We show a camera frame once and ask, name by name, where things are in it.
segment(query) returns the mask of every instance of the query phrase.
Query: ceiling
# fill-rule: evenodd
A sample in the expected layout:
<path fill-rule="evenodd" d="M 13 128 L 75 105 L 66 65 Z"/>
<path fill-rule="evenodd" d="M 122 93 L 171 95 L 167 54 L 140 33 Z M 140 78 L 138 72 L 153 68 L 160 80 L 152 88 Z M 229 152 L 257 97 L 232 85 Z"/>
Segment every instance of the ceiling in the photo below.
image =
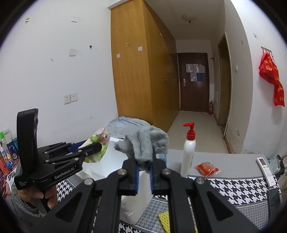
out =
<path fill-rule="evenodd" d="M 224 0 L 146 0 L 176 40 L 210 40 Z M 189 23 L 184 14 L 197 17 Z"/>

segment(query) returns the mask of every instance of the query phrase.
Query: gray sleeve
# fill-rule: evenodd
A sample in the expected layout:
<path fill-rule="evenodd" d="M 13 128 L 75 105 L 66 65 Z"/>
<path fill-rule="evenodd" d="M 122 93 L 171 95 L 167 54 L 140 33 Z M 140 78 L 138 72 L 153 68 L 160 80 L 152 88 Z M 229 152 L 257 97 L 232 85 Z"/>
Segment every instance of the gray sleeve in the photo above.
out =
<path fill-rule="evenodd" d="M 5 201 L 15 217 L 28 228 L 42 218 L 37 208 L 31 207 L 20 199 L 14 184 L 12 185 L 12 198 L 6 198 Z"/>

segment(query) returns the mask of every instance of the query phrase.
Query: door frame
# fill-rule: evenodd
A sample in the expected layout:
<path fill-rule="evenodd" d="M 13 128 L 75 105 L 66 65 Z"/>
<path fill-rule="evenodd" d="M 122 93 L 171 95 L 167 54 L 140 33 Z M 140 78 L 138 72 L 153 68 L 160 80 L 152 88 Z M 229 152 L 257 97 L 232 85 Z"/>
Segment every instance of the door frame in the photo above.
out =
<path fill-rule="evenodd" d="M 229 48 L 229 44 L 228 44 L 228 40 L 227 40 L 227 35 L 226 33 L 223 34 L 222 38 L 220 39 L 218 45 L 217 45 L 217 49 L 218 49 L 218 54 L 220 54 L 219 52 L 219 45 L 221 44 L 221 42 L 225 39 L 226 41 L 226 45 L 227 45 L 227 51 L 228 51 L 228 56 L 229 56 L 229 64 L 230 64 L 230 81 L 231 81 L 231 87 L 230 87 L 230 101 L 229 101 L 229 110 L 228 110 L 228 117 L 227 117 L 227 122 L 226 122 L 226 126 L 225 126 L 225 130 L 223 133 L 223 139 L 226 136 L 226 131 L 227 131 L 227 126 L 228 126 L 228 122 L 229 122 L 229 117 L 230 117 L 230 109 L 231 109 L 231 103 L 232 103 L 232 85 L 233 85 L 233 78 L 232 78 L 232 64 L 231 64 L 231 56 L 230 56 L 230 48 Z M 220 63 L 220 107 L 219 107 L 219 116 L 220 116 L 220 111 L 221 111 L 221 107 L 222 107 L 222 64 L 220 62 L 220 56 L 219 56 L 219 63 Z"/>
<path fill-rule="evenodd" d="M 203 55 L 205 57 L 205 73 L 206 77 L 208 79 L 208 103 L 210 100 L 210 73 L 209 73 L 209 63 L 208 63 L 208 53 L 197 53 L 197 52 L 187 52 L 187 53 L 177 53 L 177 63 L 178 63 L 178 69 L 179 69 L 179 54 L 190 54 L 190 53 L 196 53 L 197 55 Z M 179 69 L 179 110 L 181 110 L 181 79 L 180 79 L 180 69 Z"/>

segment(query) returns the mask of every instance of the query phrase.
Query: gray towel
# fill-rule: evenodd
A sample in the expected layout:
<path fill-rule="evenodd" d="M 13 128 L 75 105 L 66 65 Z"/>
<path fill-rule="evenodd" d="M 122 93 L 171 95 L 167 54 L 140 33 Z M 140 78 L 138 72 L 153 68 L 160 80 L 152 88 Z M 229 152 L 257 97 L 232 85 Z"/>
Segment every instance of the gray towel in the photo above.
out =
<path fill-rule="evenodd" d="M 115 143 L 115 149 L 133 156 L 140 165 L 141 170 L 149 170 L 152 162 L 153 150 L 155 154 L 168 152 L 168 135 L 163 130 L 154 126 L 144 126 L 133 135 L 126 135 L 125 139 Z"/>

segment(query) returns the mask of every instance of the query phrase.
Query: red bottle cap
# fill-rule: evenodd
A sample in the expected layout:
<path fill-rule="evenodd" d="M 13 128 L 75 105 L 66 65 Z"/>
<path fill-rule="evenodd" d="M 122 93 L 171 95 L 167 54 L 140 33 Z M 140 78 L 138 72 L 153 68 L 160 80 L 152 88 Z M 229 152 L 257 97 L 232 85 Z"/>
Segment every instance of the red bottle cap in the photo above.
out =
<path fill-rule="evenodd" d="M 193 130 L 194 124 L 195 124 L 194 122 L 190 122 L 183 125 L 184 127 L 189 126 L 189 131 L 187 132 L 186 135 L 186 139 L 189 141 L 195 140 L 195 131 Z"/>

